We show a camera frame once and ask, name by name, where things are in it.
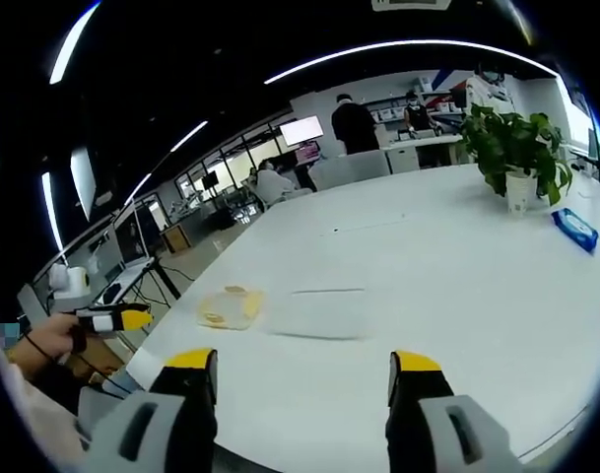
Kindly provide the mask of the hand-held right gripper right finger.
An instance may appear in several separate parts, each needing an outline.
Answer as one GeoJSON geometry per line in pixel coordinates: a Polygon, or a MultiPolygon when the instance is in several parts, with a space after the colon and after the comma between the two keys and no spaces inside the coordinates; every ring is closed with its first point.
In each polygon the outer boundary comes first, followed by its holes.
{"type": "Polygon", "coordinates": [[[385,426],[391,472],[520,472],[507,430],[468,395],[456,395],[424,355],[390,354],[385,426]]]}

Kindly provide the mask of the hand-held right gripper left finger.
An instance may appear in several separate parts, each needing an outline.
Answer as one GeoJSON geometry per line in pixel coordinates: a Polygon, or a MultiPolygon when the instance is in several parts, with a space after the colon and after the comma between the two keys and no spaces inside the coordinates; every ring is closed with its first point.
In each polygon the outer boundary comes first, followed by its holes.
{"type": "Polygon", "coordinates": [[[143,387],[100,419],[87,472],[210,472],[218,422],[218,351],[199,348],[166,361],[146,357],[143,387]]]}

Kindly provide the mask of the person's left hand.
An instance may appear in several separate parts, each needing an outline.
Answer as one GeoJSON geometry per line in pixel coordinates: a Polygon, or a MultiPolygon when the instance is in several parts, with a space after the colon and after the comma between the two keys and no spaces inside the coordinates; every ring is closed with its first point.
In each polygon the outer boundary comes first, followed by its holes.
{"type": "Polygon", "coordinates": [[[54,313],[25,334],[10,350],[9,360],[24,372],[36,372],[74,347],[72,329],[79,318],[69,313],[54,313]]]}

